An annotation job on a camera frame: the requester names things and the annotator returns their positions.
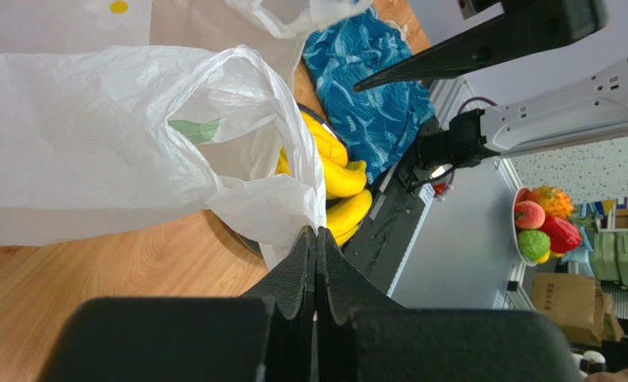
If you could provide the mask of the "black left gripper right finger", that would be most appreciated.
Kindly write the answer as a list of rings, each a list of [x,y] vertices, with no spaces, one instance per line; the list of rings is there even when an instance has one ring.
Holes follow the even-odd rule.
[[[527,310],[412,309],[378,290],[331,232],[316,241],[322,381],[579,381],[560,329]]]

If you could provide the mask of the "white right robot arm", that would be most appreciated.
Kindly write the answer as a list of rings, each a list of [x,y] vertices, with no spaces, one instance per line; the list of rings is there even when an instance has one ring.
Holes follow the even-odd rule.
[[[479,69],[560,49],[607,24],[600,1],[504,1],[503,12],[357,82],[363,92],[395,82],[449,80]],[[628,124],[628,57],[528,99],[455,116],[445,130],[419,135],[395,176],[412,192],[437,182],[432,170],[471,168],[530,142],[593,127]]]

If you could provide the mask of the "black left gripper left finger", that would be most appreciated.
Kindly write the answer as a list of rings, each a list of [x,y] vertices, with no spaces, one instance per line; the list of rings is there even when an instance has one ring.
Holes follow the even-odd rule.
[[[316,235],[237,298],[103,297],[64,324],[41,381],[308,381]]]

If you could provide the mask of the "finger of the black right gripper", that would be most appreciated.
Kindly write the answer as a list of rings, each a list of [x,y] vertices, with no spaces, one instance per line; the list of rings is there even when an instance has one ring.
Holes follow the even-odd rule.
[[[607,24],[597,0],[503,1],[503,14],[393,64],[353,85],[362,92],[393,82],[453,79],[563,48]]]

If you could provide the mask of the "white plastic bag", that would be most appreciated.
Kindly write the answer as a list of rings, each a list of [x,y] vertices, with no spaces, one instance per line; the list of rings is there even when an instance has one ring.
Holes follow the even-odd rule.
[[[367,1],[0,1],[0,246],[200,210],[269,267],[326,226],[293,97],[306,39]]]

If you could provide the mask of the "yellow fake banana bunch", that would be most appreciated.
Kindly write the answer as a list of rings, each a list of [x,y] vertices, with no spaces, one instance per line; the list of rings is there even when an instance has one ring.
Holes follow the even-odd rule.
[[[372,194],[364,189],[327,209],[327,227],[340,248],[356,233],[372,202]]]

